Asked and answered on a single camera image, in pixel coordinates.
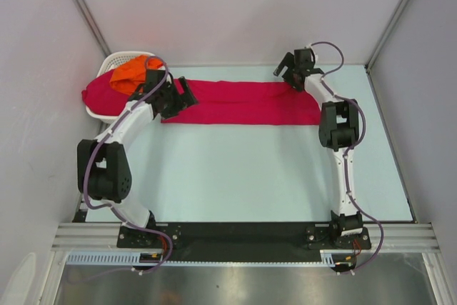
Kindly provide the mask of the orange t shirt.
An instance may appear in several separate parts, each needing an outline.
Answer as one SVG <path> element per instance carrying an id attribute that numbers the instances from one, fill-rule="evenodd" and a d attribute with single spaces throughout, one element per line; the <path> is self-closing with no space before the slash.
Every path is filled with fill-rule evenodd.
<path id="1" fill-rule="evenodd" d="M 109 81 L 110 87 L 125 95 L 132 95 L 146 80 L 146 70 L 159 70 L 163 62 L 154 56 L 140 55 L 114 69 Z"/>

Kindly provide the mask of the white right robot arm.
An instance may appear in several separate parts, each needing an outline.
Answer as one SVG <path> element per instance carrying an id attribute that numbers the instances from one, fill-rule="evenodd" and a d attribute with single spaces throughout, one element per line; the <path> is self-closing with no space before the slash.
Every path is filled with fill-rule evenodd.
<path id="1" fill-rule="evenodd" d="M 339 96 L 315 63 L 313 49 L 296 49 L 285 54 L 273 75 L 280 76 L 294 90 L 310 94 L 321 110 L 318 138 L 330 158 L 336 207 L 331 210 L 326 233 L 310 233 L 308 242 L 350 249 L 355 238 L 363 233 L 363 214 L 356 206 L 353 177 L 353 150 L 363 138 L 358 104 Z"/>

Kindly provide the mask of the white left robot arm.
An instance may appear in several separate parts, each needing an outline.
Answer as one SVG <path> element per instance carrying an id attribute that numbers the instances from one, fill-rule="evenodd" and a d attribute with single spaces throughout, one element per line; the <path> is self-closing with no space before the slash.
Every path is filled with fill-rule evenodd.
<path id="1" fill-rule="evenodd" d="M 198 103 L 188 81 L 159 71 L 137 87 L 121 114 L 94 139 L 77 146 L 78 188 L 87 207 L 109 209 L 121 223 L 135 228 L 133 239 L 153 246 L 158 231 L 149 225 L 151 212 L 134 194 L 127 152 L 156 117 L 170 119 Z"/>

